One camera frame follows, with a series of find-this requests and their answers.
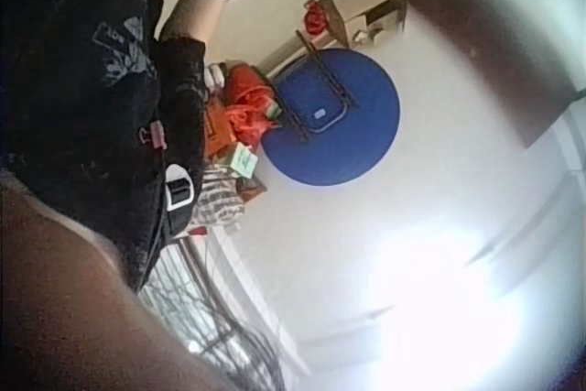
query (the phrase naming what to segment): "person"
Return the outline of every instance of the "person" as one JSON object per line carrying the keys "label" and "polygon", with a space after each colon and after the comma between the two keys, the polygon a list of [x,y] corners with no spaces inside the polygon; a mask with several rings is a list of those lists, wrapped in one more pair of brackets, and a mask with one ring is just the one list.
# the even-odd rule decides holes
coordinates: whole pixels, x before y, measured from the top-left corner
{"label": "person", "polygon": [[229,390],[141,305],[203,170],[228,0],[2,0],[2,382]]}

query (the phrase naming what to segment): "skin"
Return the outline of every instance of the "skin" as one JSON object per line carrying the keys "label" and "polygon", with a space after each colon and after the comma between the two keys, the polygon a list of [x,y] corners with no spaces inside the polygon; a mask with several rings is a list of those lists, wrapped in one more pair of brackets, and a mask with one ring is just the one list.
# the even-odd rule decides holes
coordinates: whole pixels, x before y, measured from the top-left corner
{"label": "skin", "polygon": [[[163,39],[208,42],[227,0],[179,0]],[[116,252],[2,182],[0,384],[10,389],[232,390],[125,285]]]}

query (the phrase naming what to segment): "black shirt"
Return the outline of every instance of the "black shirt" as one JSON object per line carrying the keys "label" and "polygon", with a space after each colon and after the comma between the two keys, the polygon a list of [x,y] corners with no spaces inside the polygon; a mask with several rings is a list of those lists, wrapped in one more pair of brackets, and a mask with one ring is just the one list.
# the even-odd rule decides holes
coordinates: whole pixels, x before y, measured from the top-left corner
{"label": "black shirt", "polygon": [[[162,0],[2,0],[3,167],[110,239],[139,289],[193,204],[166,211],[165,168],[203,167],[203,55],[158,43]],[[143,144],[154,120],[168,150]]]}

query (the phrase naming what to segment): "blue round table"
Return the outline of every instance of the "blue round table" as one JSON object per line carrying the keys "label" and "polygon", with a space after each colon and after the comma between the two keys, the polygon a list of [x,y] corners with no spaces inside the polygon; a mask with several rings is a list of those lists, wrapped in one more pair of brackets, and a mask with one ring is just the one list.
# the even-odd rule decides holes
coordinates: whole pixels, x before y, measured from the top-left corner
{"label": "blue round table", "polygon": [[348,49],[325,49],[320,57],[357,105],[343,111],[314,59],[296,63],[277,77],[275,87],[313,133],[302,142],[284,122],[266,132],[262,144],[285,175],[329,186],[356,179],[376,165],[395,139],[400,110],[395,85],[373,60]]}

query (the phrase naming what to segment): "pile of items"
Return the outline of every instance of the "pile of items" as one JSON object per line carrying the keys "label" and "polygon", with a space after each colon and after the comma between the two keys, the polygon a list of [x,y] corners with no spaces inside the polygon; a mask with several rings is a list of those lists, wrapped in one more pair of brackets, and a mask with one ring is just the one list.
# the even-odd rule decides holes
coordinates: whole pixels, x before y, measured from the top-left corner
{"label": "pile of items", "polygon": [[204,79],[206,169],[198,203],[183,234],[206,234],[206,226],[233,223],[244,204],[266,189],[254,177],[263,133],[277,127],[280,108],[273,89],[245,63],[214,64]]}

